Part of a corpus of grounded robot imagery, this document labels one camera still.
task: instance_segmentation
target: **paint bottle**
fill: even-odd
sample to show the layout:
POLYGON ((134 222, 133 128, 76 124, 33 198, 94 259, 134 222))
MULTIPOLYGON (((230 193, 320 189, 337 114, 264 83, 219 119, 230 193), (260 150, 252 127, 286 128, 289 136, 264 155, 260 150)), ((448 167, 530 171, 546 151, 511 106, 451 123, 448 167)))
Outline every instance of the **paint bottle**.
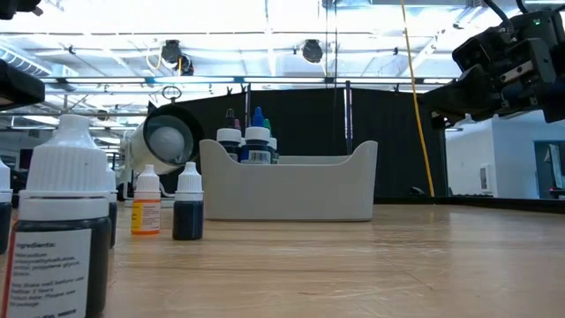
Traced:
POLYGON ((271 164, 268 143, 271 132, 263 127, 261 107, 255 109, 252 126, 245 129, 245 145, 241 148, 241 163, 271 164))
POLYGON ((116 190, 116 173, 106 166, 106 186, 109 191, 109 209, 108 216, 112 222, 112 232, 109 241, 109 248, 114 248, 116 244, 116 224, 117 224, 117 190, 116 190))
POLYGON ((173 211, 173 239, 202 239, 204 228, 204 194, 202 176, 195 163, 186 163, 178 176, 175 206, 173 211))
POLYGON ((233 109, 229 109, 226 113, 226 128, 218 129, 215 139, 226 149, 231 159, 239 162, 241 128, 236 128, 236 124, 239 124, 239 120, 234 118, 233 109))
POLYGON ((0 160, 0 254, 8 249, 11 225, 10 168, 0 160))
POLYGON ((87 117, 62 115, 56 136, 34 149, 11 233, 3 318, 102 315, 111 232, 107 159, 88 125, 87 117))
POLYGON ((133 193, 132 234, 157 234, 161 229, 161 191, 153 164, 146 164, 133 193))
POLYGON ((271 157, 271 164, 279 164, 279 152, 276 146, 276 138, 269 140, 268 146, 273 149, 273 156, 271 157))

